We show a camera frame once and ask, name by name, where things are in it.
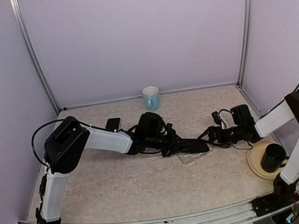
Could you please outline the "purple-edged black smartphone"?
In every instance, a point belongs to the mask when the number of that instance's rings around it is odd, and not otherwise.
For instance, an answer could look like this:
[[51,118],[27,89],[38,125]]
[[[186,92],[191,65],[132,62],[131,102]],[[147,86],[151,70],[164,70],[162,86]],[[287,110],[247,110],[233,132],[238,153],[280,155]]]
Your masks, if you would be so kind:
[[121,126],[121,118],[110,118],[107,120],[106,122],[106,130],[111,131],[111,132],[115,132],[118,131],[120,129]]

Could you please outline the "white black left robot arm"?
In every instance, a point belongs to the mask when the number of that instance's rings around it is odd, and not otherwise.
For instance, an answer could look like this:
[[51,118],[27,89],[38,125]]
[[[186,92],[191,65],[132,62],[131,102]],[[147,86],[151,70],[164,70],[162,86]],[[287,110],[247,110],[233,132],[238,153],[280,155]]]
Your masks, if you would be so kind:
[[46,183],[41,190],[37,219],[45,224],[59,224],[63,189],[68,175],[76,169],[84,150],[95,149],[126,155],[161,153],[169,157],[183,148],[172,124],[147,112],[128,130],[101,128],[78,121],[73,116],[58,119],[58,127],[44,143],[44,156],[36,159],[46,169]]

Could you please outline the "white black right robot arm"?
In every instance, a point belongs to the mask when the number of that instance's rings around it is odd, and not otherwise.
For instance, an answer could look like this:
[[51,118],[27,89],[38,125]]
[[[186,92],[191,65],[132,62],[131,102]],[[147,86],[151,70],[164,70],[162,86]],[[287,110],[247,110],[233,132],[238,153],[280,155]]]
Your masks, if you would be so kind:
[[[208,137],[207,143],[216,146],[230,146],[236,142],[246,141],[256,143],[271,135],[291,120],[299,124],[299,89],[286,95],[270,112],[255,121],[247,105],[238,105],[229,112],[232,114],[234,126],[222,128],[219,112],[212,116],[216,126],[210,126],[199,136]],[[299,137],[290,158],[280,172],[280,181],[291,185],[299,179]]]

